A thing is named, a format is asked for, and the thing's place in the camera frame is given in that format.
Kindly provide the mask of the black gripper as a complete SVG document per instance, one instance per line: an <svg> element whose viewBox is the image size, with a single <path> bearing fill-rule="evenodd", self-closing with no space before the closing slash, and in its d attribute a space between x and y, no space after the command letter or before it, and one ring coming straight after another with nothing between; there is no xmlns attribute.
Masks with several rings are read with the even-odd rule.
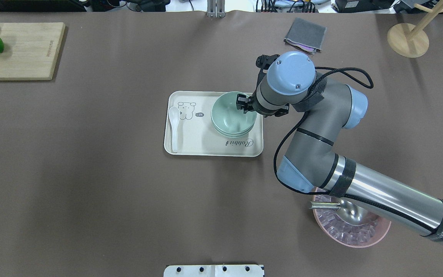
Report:
<svg viewBox="0 0 443 277"><path fill-rule="evenodd" d="M267 102L263 96L259 96L256 92L251 96L237 95L236 107L238 110L242 110L244 113L257 112L264 117L281 117L287 115L290 111L290 105L288 103L278 106L273 105Z"/></svg>

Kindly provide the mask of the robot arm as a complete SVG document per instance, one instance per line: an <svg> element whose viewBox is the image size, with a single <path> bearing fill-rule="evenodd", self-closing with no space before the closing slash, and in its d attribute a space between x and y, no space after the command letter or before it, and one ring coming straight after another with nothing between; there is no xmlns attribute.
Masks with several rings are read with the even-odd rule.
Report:
<svg viewBox="0 0 443 277"><path fill-rule="evenodd" d="M273 168L281 184L318 187L443 246L443 80L316 66L300 51L262 55L241 106L290 121Z"/></svg>

